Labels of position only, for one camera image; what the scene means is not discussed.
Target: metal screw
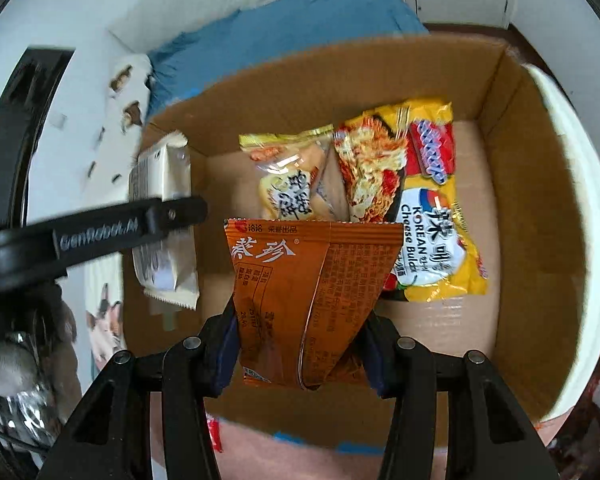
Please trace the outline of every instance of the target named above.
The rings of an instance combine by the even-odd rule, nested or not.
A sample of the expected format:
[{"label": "metal screw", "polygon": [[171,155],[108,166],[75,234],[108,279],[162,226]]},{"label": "metal screw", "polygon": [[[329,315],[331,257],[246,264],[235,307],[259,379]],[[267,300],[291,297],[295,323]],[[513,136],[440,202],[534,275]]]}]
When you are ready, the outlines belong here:
[{"label": "metal screw", "polygon": [[398,346],[403,350],[413,350],[416,348],[416,341],[411,337],[401,337],[398,339]]},{"label": "metal screw", "polygon": [[119,365],[123,365],[128,362],[129,359],[131,359],[131,352],[129,350],[121,350],[113,356],[113,361]]},{"label": "metal screw", "polygon": [[183,342],[182,345],[184,346],[184,348],[186,348],[187,350],[193,350],[194,348],[198,348],[200,345],[202,345],[202,341],[200,341],[199,337],[196,336],[191,336],[191,337],[187,337]]},{"label": "metal screw", "polygon": [[484,354],[482,352],[480,352],[479,350],[469,350],[467,357],[469,358],[469,361],[471,361],[472,363],[474,363],[476,365],[482,364],[484,362],[484,360],[486,359]]}]

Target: yellow snack bag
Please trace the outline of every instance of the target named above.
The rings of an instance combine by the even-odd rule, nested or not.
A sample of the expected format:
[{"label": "yellow snack bag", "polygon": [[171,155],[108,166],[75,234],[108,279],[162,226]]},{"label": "yellow snack bag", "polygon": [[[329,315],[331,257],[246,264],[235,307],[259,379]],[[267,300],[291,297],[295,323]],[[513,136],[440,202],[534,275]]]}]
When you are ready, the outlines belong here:
[{"label": "yellow snack bag", "polygon": [[335,220],[320,178],[333,127],[297,135],[241,135],[240,148],[264,172],[258,193],[267,220]]},{"label": "yellow snack bag", "polygon": [[484,294],[487,277],[456,202],[450,103],[409,100],[364,112],[334,133],[352,222],[401,222],[384,282],[391,300]]}]

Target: blue cloth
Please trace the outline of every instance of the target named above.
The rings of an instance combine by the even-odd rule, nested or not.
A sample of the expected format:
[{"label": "blue cloth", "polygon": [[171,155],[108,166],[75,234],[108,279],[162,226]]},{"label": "blue cloth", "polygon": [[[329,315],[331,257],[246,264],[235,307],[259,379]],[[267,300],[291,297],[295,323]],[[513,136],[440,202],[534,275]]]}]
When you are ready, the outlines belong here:
[{"label": "blue cloth", "polygon": [[426,33],[403,0],[277,0],[151,51],[149,116],[248,66],[338,41]]},{"label": "blue cloth", "polygon": [[289,442],[291,444],[299,444],[300,446],[304,446],[304,440],[302,440],[301,438],[282,433],[281,431],[274,433],[273,438],[275,438],[276,440],[281,440],[282,442]]},{"label": "blue cloth", "polygon": [[337,451],[353,455],[384,455],[383,447],[365,446],[364,444],[354,444],[352,442],[343,442],[338,444]]}]

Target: snack wrapper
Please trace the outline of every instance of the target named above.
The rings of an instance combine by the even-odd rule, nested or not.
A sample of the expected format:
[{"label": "snack wrapper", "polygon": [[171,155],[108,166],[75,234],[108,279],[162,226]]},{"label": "snack wrapper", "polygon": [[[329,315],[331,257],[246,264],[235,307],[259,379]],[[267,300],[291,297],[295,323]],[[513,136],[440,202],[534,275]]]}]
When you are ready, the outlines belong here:
[{"label": "snack wrapper", "polygon": [[402,225],[232,219],[224,230],[245,381],[364,381],[348,349],[394,264]]},{"label": "snack wrapper", "polygon": [[297,135],[241,135],[240,147],[264,172],[258,194],[267,220],[334,221],[320,179],[324,172],[332,126]]},{"label": "snack wrapper", "polygon": [[[187,137],[173,132],[138,157],[129,175],[132,200],[191,196]],[[166,240],[133,249],[136,276],[144,293],[167,303],[195,309],[200,290],[193,228],[169,233]]]},{"label": "snack wrapper", "polygon": [[484,294],[486,272],[456,202],[451,104],[410,100],[346,121],[334,133],[352,222],[401,222],[384,283],[391,300]]}]

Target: nutrition label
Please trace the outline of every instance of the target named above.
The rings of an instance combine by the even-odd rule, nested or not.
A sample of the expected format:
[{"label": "nutrition label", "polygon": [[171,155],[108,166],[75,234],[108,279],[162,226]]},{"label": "nutrition label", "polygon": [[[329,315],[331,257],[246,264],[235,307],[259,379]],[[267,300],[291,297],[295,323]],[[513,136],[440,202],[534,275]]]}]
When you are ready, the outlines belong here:
[{"label": "nutrition label", "polygon": [[272,269],[261,265],[240,264],[237,266],[235,283],[243,287],[244,295],[251,301],[241,301],[236,305],[236,316],[242,334],[242,355],[258,360],[267,341],[272,341],[273,312],[262,312],[262,303]]},{"label": "nutrition label", "polygon": [[329,247],[299,363],[305,387],[322,384],[355,338],[382,289],[378,265],[393,253],[390,246]]}]

